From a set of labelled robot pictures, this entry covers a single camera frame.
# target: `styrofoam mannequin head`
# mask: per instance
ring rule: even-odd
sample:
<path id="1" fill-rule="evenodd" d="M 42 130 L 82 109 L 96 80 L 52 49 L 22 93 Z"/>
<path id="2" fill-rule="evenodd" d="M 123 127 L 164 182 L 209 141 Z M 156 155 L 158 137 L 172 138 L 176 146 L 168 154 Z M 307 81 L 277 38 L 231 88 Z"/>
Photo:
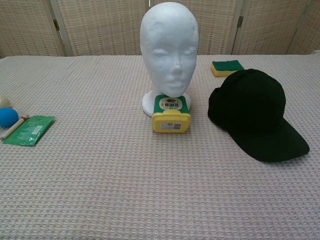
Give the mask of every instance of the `styrofoam mannequin head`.
<path id="1" fill-rule="evenodd" d="M 195 71 L 198 24 L 182 4 L 164 2 L 152 7 L 140 27 L 142 57 L 157 91 L 181 96 Z"/>

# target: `green and yellow sponge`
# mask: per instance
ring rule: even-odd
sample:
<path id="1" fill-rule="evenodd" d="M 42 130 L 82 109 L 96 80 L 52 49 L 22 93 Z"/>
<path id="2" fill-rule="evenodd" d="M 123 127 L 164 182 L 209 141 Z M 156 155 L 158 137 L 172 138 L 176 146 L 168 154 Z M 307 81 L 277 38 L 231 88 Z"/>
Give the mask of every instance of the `green and yellow sponge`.
<path id="1" fill-rule="evenodd" d="M 228 77 L 238 70 L 244 70 L 238 60 L 213 61 L 211 64 L 211 71 L 215 77 Z"/>

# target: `woven panel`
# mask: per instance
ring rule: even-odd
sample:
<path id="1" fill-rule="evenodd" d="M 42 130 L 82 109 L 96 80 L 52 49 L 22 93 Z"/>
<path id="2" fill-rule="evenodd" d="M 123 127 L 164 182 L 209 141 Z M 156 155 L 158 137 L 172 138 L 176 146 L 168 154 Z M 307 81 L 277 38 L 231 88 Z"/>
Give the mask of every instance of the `woven panel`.
<path id="1" fill-rule="evenodd" d="M 285 54 L 306 3 L 306 0 L 247 1 L 232 54 Z"/>
<path id="2" fill-rule="evenodd" d="M 299 26 L 289 54 L 310 54 L 320 50 L 320 1 L 312 0 L 308 6 L 304 20 Z"/>
<path id="3" fill-rule="evenodd" d="M 320 55 L 242 55 L 276 78 L 310 153 L 259 162 L 207 117 L 224 77 L 199 56 L 185 134 L 152 132 L 141 56 L 7 57 L 1 93 L 54 115 L 35 147 L 0 144 L 0 239 L 320 239 Z"/>
<path id="4" fill-rule="evenodd" d="M 185 5 L 194 15 L 199 28 L 199 55 L 225 54 L 232 21 L 235 14 L 236 0 L 155 0 L 155 4 L 178 2 Z"/>
<path id="5" fill-rule="evenodd" d="M 63 56 L 53 19 L 46 10 L 49 1 L 0 1 L 0 51 L 5 56 Z"/>
<path id="6" fill-rule="evenodd" d="M 57 0 L 75 56 L 140 55 L 142 0 Z"/>

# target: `beige woven screen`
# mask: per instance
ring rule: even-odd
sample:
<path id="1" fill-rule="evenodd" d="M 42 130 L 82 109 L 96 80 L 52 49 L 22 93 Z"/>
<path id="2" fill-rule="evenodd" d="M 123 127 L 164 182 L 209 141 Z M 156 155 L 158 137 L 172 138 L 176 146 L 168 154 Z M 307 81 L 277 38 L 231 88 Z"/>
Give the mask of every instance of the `beige woven screen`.
<path id="1" fill-rule="evenodd" d="M 0 51 L 4 56 L 64 56 L 46 0 L 0 0 Z"/>
<path id="2" fill-rule="evenodd" d="M 237 0 L 155 0 L 155 4 L 178 2 L 196 18 L 199 27 L 199 55 L 230 54 L 228 41 L 232 30 Z"/>
<path id="3" fill-rule="evenodd" d="M 285 54 L 307 1 L 246 1 L 232 54 Z"/>
<path id="4" fill-rule="evenodd" d="M 310 54 L 320 50 L 320 1 L 311 0 L 288 54 Z"/>
<path id="5" fill-rule="evenodd" d="M 57 0 L 73 54 L 140 55 L 143 0 Z"/>

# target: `barcode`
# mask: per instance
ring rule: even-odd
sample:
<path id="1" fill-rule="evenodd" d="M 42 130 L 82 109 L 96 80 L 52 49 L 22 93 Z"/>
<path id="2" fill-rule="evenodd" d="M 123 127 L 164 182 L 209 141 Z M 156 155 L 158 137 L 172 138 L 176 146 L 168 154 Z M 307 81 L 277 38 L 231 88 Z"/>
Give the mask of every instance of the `barcode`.
<path id="1" fill-rule="evenodd" d="M 35 129 L 32 131 L 31 134 L 38 134 L 38 132 L 42 129 L 43 126 L 38 125 L 35 127 Z"/>
<path id="2" fill-rule="evenodd" d="M 174 122 L 163 122 L 161 124 L 162 129 L 173 129 L 173 130 L 180 130 L 181 129 L 181 123 L 174 123 Z"/>

